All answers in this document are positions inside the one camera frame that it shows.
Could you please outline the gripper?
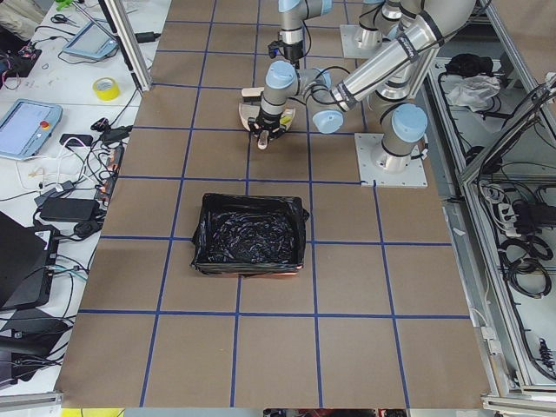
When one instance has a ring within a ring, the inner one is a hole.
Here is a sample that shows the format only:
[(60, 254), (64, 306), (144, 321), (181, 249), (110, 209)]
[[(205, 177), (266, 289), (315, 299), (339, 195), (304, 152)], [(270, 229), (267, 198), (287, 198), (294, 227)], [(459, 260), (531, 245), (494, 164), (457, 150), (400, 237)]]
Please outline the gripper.
[(280, 115), (271, 115), (264, 110), (260, 110), (256, 117), (248, 119), (248, 129), (256, 139), (265, 132), (270, 142), (278, 139), (287, 132), (287, 128), (280, 122)]
[(304, 57), (303, 41), (297, 43), (285, 43), (275, 40), (268, 45), (268, 55), (275, 59), (281, 53), (288, 61), (300, 61)]

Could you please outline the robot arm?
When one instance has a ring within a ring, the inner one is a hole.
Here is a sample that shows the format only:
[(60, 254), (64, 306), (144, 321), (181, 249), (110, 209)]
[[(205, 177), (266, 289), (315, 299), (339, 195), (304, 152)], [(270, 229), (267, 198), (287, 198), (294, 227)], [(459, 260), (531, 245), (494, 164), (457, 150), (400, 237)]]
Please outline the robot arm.
[[(268, 45), (268, 55), (280, 55), (295, 67), (312, 46), (306, 21), (323, 17), (333, 9), (331, 1), (280, 1), (281, 29)], [(387, 41), (405, 29), (420, 13), (422, 5), (414, 1), (365, 1), (356, 25), (341, 26), (343, 56), (369, 58)]]
[(427, 117), (408, 100), (439, 48), (467, 23), (473, 1), (366, 1), (355, 33), (358, 50), (371, 56), (343, 80), (333, 84), (327, 69), (302, 69), (305, 22), (332, 9), (330, 1), (280, 1), (280, 38), (270, 50), (282, 50), (265, 84), (254, 96), (255, 113), (245, 127), (260, 149), (286, 133), (283, 119), (290, 99), (304, 102), (322, 134), (336, 132), (344, 115), (367, 101), (379, 117), (384, 136), (375, 154), (386, 171), (406, 164), (424, 136)]

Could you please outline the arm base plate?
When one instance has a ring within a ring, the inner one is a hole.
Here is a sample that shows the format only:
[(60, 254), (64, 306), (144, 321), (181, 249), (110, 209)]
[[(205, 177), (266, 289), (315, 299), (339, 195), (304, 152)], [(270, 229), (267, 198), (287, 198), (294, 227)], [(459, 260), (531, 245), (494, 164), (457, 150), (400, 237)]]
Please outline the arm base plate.
[(345, 58), (368, 59), (381, 47), (383, 34), (359, 25), (340, 26), (342, 53)]
[(362, 187), (427, 187), (424, 158), (414, 146), (409, 156), (392, 156), (382, 147), (383, 134), (357, 133), (354, 143)]

